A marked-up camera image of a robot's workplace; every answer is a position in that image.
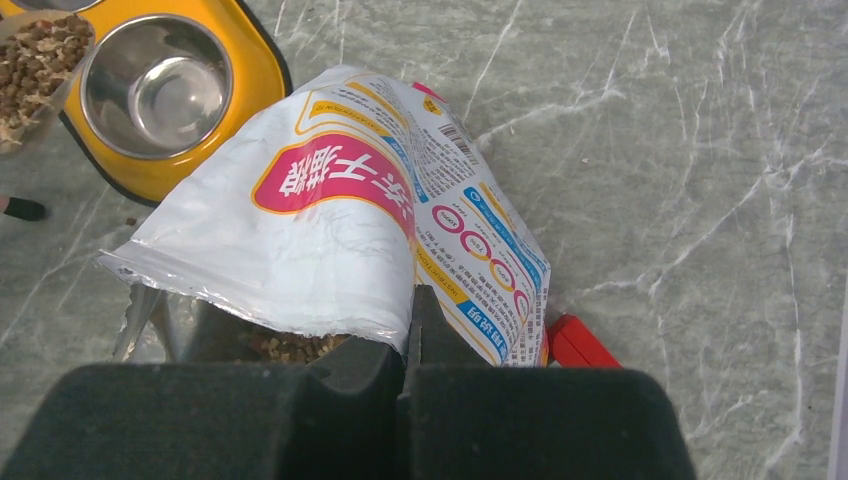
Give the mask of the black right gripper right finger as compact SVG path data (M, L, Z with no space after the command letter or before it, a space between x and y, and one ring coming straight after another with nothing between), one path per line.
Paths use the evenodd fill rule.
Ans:
M404 382L408 479L692 479L672 402L621 368L494 367L414 291Z

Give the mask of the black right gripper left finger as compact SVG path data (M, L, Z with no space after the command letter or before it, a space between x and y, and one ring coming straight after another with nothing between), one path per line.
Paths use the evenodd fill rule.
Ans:
M1 475L390 479L403 377L361 339L309 365L88 365L49 391Z

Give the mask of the cat food bag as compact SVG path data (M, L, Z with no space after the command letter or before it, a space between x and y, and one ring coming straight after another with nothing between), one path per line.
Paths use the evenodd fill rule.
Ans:
M129 284L304 336L406 351L413 290L493 366L542 366L551 266L450 107L332 67L248 120L132 237Z

